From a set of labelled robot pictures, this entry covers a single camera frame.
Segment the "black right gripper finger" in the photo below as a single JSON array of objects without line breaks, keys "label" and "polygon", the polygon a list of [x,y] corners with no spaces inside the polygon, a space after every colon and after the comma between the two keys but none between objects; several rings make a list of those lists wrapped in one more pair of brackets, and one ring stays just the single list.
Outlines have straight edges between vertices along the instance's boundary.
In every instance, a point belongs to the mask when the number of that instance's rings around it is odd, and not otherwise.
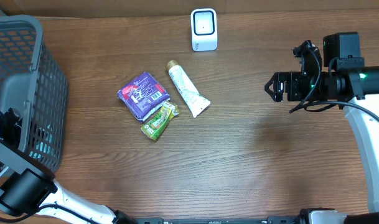
[{"label": "black right gripper finger", "polygon": [[265,84],[265,87],[270,87],[271,85],[279,85],[281,82],[284,82],[284,72],[276,72],[270,78],[269,81]]},{"label": "black right gripper finger", "polygon": [[284,84],[283,83],[267,83],[264,86],[265,92],[272,98],[275,102],[283,101],[284,94]]}]

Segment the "white tube gold cap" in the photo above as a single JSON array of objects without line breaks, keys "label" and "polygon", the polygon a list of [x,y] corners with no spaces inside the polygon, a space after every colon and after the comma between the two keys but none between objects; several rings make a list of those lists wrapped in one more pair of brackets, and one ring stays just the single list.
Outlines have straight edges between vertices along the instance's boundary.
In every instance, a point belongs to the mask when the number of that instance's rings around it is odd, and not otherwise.
[{"label": "white tube gold cap", "polygon": [[166,65],[166,69],[175,87],[192,113],[192,116],[196,118],[211,102],[199,93],[198,89],[176,60],[170,60]]}]

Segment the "green tea drink carton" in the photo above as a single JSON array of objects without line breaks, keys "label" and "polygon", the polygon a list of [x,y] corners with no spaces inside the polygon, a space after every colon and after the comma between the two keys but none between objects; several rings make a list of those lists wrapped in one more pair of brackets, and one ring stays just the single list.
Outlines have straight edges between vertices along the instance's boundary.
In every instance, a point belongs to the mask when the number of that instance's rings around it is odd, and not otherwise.
[{"label": "green tea drink carton", "polygon": [[180,111],[176,104],[165,101],[156,115],[141,127],[141,131],[150,139],[157,141],[170,121]]}]

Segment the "purple Carefree pad pack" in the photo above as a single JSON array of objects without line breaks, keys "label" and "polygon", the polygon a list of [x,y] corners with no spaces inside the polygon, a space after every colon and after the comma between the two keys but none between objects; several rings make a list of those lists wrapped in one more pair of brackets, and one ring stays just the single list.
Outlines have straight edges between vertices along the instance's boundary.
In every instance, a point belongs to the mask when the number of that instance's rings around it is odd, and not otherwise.
[{"label": "purple Carefree pad pack", "polygon": [[117,97],[142,123],[165,101],[170,100],[170,94],[149,72],[144,72],[127,83],[117,92]]}]

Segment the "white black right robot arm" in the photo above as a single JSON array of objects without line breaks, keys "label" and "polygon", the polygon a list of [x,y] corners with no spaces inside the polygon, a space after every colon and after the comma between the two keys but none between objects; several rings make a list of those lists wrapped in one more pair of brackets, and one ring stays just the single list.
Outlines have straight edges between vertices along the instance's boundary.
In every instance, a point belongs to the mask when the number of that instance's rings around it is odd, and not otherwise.
[{"label": "white black right robot arm", "polygon": [[303,208],[268,223],[379,223],[379,66],[365,66],[358,32],[323,38],[320,50],[310,40],[293,48],[301,69],[276,72],[264,90],[275,102],[295,101],[290,110],[320,113],[338,106],[357,142],[368,190],[368,213],[349,215],[333,208]]}]

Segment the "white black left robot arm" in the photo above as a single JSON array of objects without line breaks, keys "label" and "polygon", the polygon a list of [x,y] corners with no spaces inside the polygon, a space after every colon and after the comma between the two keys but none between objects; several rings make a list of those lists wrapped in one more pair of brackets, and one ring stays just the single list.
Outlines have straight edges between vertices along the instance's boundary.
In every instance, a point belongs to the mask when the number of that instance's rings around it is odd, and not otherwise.
[{"label": "white black left robot arm", "polygon": [[21,118],[13,109],[0,111],[0,211],[10,215],[0,217],[0,222],[45,215],[69,223],[135,223],[119,210],[69,192],[50,169],[18,150],[20,124]]}]

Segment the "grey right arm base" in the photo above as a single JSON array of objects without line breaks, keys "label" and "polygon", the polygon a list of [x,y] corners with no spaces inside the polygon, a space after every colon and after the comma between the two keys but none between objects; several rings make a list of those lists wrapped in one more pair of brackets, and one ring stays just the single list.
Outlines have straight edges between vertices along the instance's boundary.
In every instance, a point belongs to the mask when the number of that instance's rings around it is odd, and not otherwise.
[{"label": "grey right arm base", "polygon": [[331,208],[303,208],[299,221],[307,224],[343,224],[347,216]]}]

